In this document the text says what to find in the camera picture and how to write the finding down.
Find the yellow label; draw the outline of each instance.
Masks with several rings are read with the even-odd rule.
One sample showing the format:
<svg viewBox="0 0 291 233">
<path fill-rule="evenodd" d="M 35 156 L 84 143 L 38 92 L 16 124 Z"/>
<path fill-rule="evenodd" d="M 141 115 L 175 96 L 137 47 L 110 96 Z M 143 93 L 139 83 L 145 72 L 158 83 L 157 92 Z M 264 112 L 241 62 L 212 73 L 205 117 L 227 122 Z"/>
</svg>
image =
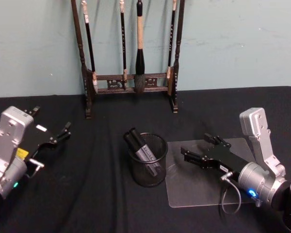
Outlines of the yellow label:
<svg viewBox="0 0 291 233">
<path fill-rule="evenodd" d="M 29 154 L 28 151 L 25 151 L 21 148 L 17 148 L 17 152 L 16 152 L 16 155 L 21 158 L 22 160 L 24 160 L 26 158 L 26 156 Z"/>
</svg>

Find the black mesh cup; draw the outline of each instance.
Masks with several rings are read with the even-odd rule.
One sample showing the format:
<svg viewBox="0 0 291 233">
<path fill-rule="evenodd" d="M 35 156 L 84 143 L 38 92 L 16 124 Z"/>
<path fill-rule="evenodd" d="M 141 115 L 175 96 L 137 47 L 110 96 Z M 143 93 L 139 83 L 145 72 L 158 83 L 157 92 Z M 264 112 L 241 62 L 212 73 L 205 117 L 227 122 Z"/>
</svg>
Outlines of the black mesh cup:
<svg viewBox="0 0 291 233">
<path fill-rule="evenodd" d="M 154 187 L 164 181 L 166 177 L 167 142 L 160 136 L 152 133 L 142 133 L 151 151 L 156 157 L 153 161 L 141 161 L 132 151 L 129 151 L 131 174 L 133 179 L 143 187 Z"/>
</svg>

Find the light blue wall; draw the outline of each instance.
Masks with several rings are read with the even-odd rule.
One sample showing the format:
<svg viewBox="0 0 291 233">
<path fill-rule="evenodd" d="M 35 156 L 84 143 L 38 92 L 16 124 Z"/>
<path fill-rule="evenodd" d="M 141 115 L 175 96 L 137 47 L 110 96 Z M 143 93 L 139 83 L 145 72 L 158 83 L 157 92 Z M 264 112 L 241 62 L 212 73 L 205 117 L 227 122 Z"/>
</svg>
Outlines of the light blue wall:
<svg viewBox="0 0 291 233">
<path fill-rule="evenodd" d="M 118 2 L 88 0 L 98 74 L 122 73 Z M 143 2 L 146 72 L 163 72 L 172 0 Z M 130 73 L 135 4 L 126 1 Z M 273 85 L 291 85 L 291 0 L 186 1 L 179 90 Z M 0 97 L 82 92 L 70 0 L 0 1 Z"/>
</svg>

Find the blue led light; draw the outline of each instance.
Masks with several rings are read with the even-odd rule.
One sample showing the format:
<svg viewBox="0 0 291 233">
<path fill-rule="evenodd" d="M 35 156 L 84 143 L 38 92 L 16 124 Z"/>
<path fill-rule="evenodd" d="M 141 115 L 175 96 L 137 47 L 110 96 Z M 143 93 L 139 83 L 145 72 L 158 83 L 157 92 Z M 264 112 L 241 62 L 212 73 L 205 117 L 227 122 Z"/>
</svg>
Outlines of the blue led light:
<svg viewBox="0 0 291 233">
<path fill-rule="evenodd" d="M 253 189 L 249 189 L 248 193 L 249 193 L 250 196 L 252 196 L 254 198 L 256 198 L 258 196 L 257 193 Z"/>
</svg>

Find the table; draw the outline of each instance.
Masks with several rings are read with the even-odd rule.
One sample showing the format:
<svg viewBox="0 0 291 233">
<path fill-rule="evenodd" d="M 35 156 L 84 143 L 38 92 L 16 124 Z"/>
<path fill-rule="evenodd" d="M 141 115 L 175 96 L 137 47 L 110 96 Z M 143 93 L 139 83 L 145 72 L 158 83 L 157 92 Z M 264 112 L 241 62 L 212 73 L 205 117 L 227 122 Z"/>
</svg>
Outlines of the table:
<svg viewBox="0 0 291 233">
<path fill-rule="evenodd" d="M 179 113 L 162 93 L 99 96 L 92 120 L 84 119 L 83 96 L 0 98 L 0 113 L 13 105 L 41 106 L 35 123 L 58 132 L 72 122 L 72 136 L 55 151 L 42 151 L 46 164 L 23 179 L 2 208 L 0 233 L 284 233 L 278 213 L 245 204 L 233 216 L 218 207 L 173 209 L 165 183 L 143 188 L 127 166 L 125 131 L 136 127 L 167 141 L 244 137 L 239 113 L 265 108 L 274 154 L 291 180 L 291 87 L 181 91 Z"/>
</svg>

